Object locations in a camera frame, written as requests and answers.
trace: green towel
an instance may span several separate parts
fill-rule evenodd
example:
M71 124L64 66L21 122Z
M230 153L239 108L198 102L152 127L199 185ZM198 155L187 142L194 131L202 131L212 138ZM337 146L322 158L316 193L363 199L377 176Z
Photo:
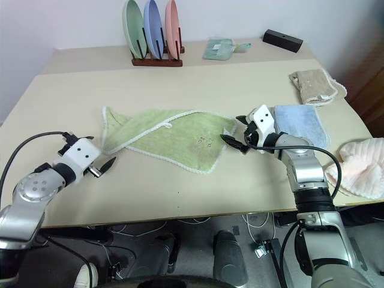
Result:
M199 110L148 110L135 117L103 107L103 152L128 148L179 165L211 173L226 147L220 134L233 134L235 120Z

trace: blue plate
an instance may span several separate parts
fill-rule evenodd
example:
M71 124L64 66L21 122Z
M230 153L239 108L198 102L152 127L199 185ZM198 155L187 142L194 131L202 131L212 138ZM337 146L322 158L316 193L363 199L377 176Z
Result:
M149 0L145 4L144 8L144 30L145 38L148 44L149 51L152 55L160 59L163 57L164 43L163 38L161 37L161 19L160 13L156 2L154 0Z

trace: green plate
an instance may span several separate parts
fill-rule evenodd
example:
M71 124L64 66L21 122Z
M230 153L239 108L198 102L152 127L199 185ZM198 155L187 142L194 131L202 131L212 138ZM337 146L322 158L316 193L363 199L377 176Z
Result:
M125 38L128 45L136 58L143 58L140 54L139 45L143 56L146 56L146 41L143 33L144 20L139 6L135 0L129 0L124 5L122 12L122 24L124 27Z

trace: pink towel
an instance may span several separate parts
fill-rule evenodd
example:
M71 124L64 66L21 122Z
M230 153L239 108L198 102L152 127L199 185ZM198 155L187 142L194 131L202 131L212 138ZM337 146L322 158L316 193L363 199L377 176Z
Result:
M341 166L339 191L349 196L369 199L381 198L384 194L384 138L372 138L362 142L350 142L340 149L344 162ZM328 181L335 186L336 165L325 170Z

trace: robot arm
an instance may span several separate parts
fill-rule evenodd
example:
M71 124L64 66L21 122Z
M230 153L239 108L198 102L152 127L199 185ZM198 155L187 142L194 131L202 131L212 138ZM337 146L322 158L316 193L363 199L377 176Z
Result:
M52 165L45 163L17 183L13 203L0 212L0 287L17 280L23 258L44 220L50 201L66 186L78 183L86 172L100 177L115 158L100 170L92 163L100 150L87 138L64 133L67 144Z
M250 148L264 148L287 168L298 210L296 258L302 271L312 276L312 287L371 287L354 270L355 254L333 204L321 164L313 150L297 147L312 146L312 143L285 133L277 134L274 119L265 105L254 109L248 116L239 116L237 119L247 126L244 132L246 145L231 136L222 135L227 144L244 154Z

